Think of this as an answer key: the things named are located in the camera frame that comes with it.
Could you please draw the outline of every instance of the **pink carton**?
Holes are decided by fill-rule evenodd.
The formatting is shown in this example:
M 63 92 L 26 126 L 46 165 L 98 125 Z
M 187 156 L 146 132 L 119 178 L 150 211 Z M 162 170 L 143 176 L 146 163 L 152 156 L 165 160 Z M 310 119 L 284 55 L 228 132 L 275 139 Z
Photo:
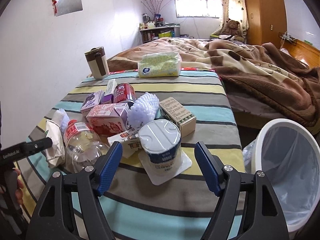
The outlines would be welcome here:
M 98 105 L 87 115 L 87 120 L 99 135 L 110 137 L 128 129 L 128 110 L 128 103 Z
M 84 117 L 86 117 L 87 114 L 89 114 L 89 112 L 94 106 L 99 105 L 101 103 L 102 95 L 103 95 L 103 90 L 87 95 L 80 109 L 80 112 Z

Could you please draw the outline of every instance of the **trash can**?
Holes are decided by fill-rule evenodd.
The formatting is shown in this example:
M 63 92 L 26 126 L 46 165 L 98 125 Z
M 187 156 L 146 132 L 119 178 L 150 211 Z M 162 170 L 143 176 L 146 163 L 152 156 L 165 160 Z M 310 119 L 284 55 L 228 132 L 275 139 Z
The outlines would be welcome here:
M 262 170 L 268 176 L 293 238 L 320 198 L 320 149 L 316 140 L 298 123 L 275 119 L 261 129 L 243 154 L 249 164 L 247 171 L 251 169 L 253 174 Z

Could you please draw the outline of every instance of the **wooden wardrobe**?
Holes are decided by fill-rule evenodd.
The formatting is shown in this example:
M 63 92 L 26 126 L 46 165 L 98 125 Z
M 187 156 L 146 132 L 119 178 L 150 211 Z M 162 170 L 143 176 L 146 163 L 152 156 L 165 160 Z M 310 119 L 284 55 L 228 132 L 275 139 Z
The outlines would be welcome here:
M 245 0 L 245 5 L 249 21 L 247 44 L 271 42 L 279 49 L 278 34 L 287 31 L 284 0 Z

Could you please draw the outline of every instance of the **hand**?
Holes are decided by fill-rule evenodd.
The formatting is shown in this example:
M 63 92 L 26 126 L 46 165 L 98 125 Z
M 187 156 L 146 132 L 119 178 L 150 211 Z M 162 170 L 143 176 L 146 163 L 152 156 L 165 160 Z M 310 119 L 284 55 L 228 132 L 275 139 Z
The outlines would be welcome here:
M 14 171 L 18 173 L 18 176 L 21 174 L 21 171 L 19 171 L 18 169 L 14 169 Z M 23 204 L 23 199 L 22 199 L 23 193 L 22 193 L 21 189 L 23 188 L 23 184 L 19 179 L 18 179 L 17 183 L 18 183 L 18 188 L 16 190 L 15 195 L 16 195 L 16 199 L 17 199 L 18 204 L 22 205 Z M 3 194 L 3 193 L 4 193 L 4 187 L 2 185 L 0 185 L 0 194 Z

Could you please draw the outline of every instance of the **bottle cap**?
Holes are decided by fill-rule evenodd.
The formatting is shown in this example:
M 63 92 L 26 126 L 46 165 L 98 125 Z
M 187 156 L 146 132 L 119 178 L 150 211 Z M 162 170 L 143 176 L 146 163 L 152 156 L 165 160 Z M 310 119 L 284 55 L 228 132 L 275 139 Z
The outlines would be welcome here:
M 68 122 L 68 126 L 71 125 L 71 124 L 73 124 L 73 123 L 75 123 L 75 122 L 78 122 L 78 121 L 77 121 L 76 119 L 70 120 L 70 121 Z

